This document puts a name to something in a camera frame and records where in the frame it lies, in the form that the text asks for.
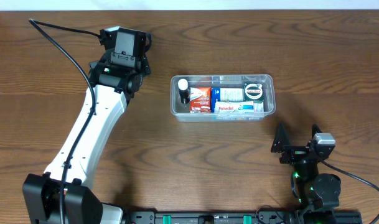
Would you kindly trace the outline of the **dark bottle white cap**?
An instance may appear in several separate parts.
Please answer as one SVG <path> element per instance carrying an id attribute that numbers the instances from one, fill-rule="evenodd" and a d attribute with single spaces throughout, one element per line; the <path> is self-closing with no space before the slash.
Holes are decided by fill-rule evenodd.
<path id="1" fill-rule="evenodd" d="M 178 81 L 177 86 L 181 103 L 187 104 L 190 101 L 190 89 L 188 81 L 184 78 L 181 78 Z"/>

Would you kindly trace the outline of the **white Panadol box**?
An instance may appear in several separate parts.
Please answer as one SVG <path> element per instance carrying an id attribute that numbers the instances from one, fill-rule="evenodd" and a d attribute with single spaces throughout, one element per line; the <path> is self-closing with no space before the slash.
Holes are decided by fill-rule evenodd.
<path id="1" fill-rule="evenodd" d="M 215 113 L 253 113 L 255 111 L 252 101 L 242 102 L 224 102 L 217 101 L 215 103 Z"/>

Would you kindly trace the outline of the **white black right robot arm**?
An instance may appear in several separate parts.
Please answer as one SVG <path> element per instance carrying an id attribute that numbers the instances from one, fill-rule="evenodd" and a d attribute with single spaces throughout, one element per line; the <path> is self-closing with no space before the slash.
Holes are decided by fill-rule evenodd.
<path id="1" fill-rule="evenodd" d="M 337 222 L 334 208 L 339 206 L 341 179 L 318 170 L 318 163 L 328 159 L 334 148 L 334 137 L 316 124 L 305 146 L 291 144 L 283 123 L 278 124 L 271 152 L 280 153 L 279 162 L 292 167 L 291 189 L 299 200 L 299 208 L 284 214 L 284 223 Z"/>

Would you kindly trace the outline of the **large blue white medicine box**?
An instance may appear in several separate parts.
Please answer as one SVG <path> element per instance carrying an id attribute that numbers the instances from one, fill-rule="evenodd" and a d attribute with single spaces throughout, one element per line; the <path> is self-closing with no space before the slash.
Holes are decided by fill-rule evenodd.
<path id="1" fill-rule="evenodd" d="M 244 99 L 243 88 L 212 88 L 212 101 L 211 107 L 214 112 L 215 103 L 217 101 L 224 102 L 242 102 Z M 254 113 L 264 112 L 264 101 L 252 101 L 254 103 Z"/>

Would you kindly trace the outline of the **red medicine box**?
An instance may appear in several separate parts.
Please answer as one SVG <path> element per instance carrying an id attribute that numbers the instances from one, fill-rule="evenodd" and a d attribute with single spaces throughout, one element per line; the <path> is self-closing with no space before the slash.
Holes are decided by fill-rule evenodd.
<path id="1" fill-rule="evenodd" d="M 211 88 L 190 87 L 190 113 L 211 113 Z"/>

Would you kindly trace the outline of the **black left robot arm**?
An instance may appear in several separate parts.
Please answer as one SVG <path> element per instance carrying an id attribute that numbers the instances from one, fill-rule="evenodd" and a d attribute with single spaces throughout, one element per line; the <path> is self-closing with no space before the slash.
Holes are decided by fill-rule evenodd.
<path id="1" fill-rule="evenodd" d="M 31 223 L 123 223 L 123 209 L 92 192 L 110 133 L 151 70 L 147 57 L 135 70 L 106 52 L 91 63 L 85 101 L 61 150 L 42 175 L 22 186 Z"/>

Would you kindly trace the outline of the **green round-logo box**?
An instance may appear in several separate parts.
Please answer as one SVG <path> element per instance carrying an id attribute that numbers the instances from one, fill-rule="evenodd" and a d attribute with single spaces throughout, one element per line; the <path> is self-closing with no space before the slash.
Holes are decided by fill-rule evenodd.
<path id="1" fill-rule="evenodd" d="M 264 101 L 263 85 L 260 83 L 245 83 L 243 86 L 246 101 Z"/>

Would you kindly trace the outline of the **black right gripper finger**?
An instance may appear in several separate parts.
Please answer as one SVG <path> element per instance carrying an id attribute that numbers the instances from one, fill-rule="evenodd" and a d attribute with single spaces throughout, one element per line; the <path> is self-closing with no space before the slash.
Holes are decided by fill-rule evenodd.
<path id="1" fill-rule="evenodd" d="M 276 128 L 276 134 L 271 146 L 272 153 L 282 153 L 285 151 L 284 147 L 289 146 L 289 138 L 287 131 L 283 125 L 283 123 L 279 123 Z"/>
<path id="2" fill-rule="evenodd" d="M 311 130 L 311 136 L 314 137 L 316 134 L 322 133 L 321 129 L 317 124 L 312 125 L 312 130 Z"/>

